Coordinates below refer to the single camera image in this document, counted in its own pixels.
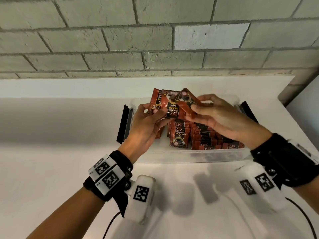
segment hand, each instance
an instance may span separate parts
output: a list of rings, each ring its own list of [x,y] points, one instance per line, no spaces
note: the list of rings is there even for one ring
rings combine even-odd
[[[145,113],[144,110],[148,109],[149,105],[147,103],[138,106],[133,117],[130,134],[118,149],[128,157],[132,164],[149,149],[160,128],[170,121],[169,119],[162,119],[168,111],[166,107],[153,115]]]
[[[211,107],[192,105],[191,109],[197,115],[193,118],[186,116],[187,120],[208,125],[221,135],[240,141],[250,149],[257,148],[272,136],[269,130],[239,112],[217,95],[202,95],[198,99],[200,101],[210,100],[214,105]]]

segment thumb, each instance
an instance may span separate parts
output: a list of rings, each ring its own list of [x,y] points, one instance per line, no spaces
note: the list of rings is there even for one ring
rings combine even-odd
[[[207,107],[207,106],[199,106],[199,105],[191,105],[190,107],[194,112],[200,115],[213,115],[214,107]]]
[[[167,107],[163,107],[162,109],[158,110],[153,115],[151,115],[153,123],[155,123],[157,120],[163,118],[167,112],[168,112]]]

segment forearm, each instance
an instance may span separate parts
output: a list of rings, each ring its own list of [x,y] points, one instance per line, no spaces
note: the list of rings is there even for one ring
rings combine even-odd
[[[319,176],[310,183],[293,189],[319,214]]]
[[[82,187],[46,218],[27,239],[81,239],[104,203]]]

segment person's left arm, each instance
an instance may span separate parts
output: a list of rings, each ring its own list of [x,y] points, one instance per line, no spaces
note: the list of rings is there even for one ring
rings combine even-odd
[[[169,119],[162,119],[167,108],[148,115],[144,113],[148,106],[149,104],[141,104],[138,107],[130,134],[118,148],[132,164],[148,150],[159,129],[169,122]],[[34,229],[27,239],[81,239],[104,203],[94,193],[82,187]]]

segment brick wall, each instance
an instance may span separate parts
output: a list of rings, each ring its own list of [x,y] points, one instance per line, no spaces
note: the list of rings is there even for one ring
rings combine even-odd
[[[317,75],[319,0],[0,0],[0,78]]]

